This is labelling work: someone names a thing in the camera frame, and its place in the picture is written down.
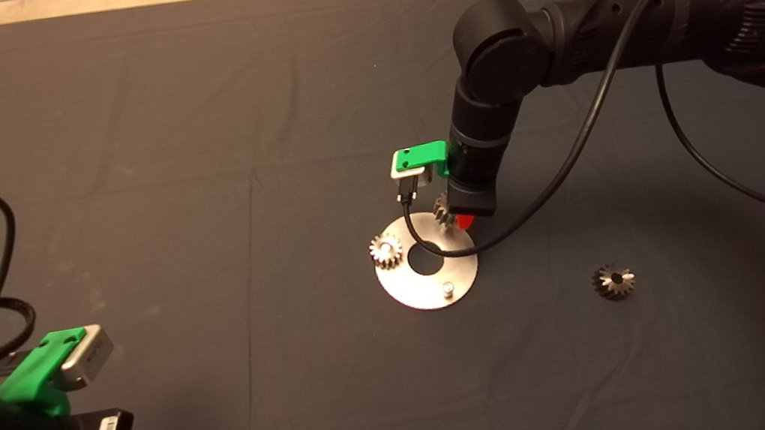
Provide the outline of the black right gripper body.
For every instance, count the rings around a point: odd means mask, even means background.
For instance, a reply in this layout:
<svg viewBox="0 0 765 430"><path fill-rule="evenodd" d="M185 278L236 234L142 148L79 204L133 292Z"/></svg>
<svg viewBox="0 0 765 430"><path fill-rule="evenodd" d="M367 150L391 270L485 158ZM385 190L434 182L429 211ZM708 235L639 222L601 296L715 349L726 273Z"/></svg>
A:
<svg viewBox="0 0 765 430"><path fill-rule="evenodd" d="M494 159L488 149L464 149L447 156L447 203L456 215L493 216L497 211Z"/></svg>

